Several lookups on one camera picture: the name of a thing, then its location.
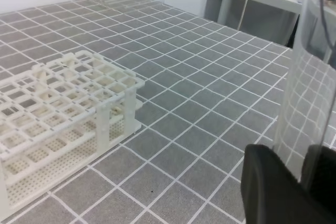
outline black object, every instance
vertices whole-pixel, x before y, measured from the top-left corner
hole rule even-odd
[[[266,146],[246,147],[240,189],[246,224],[336,223]]]
[[[317,152],[320,154],[318,160],[315,160]],[[311,160],[316,163],[312,176],[309,174]],[[302,166],[301,183],[309,185],[310,196],[336,216],[335,151],[325,146],[311,145]]]

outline cable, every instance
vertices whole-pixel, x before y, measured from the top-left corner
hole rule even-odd
[[[243,12],[242,12],[242,15],[241,15],[241,17],[240,17],[240,21],[239,21],[239,23],[238,23],[238,27],[237,27],[237,30],[238,30],[238,31],[240,30],[240,26],[241,26],[241,24],[242,24],[242,22],[243,22],[243,18],[244,18],[244,14],[245,14],[245,9],[246,9],[246,6],[247,6],[247,1],[248,1],[248,0],[245,0],[245,4],[244,4],[244,8],[243,8]]]

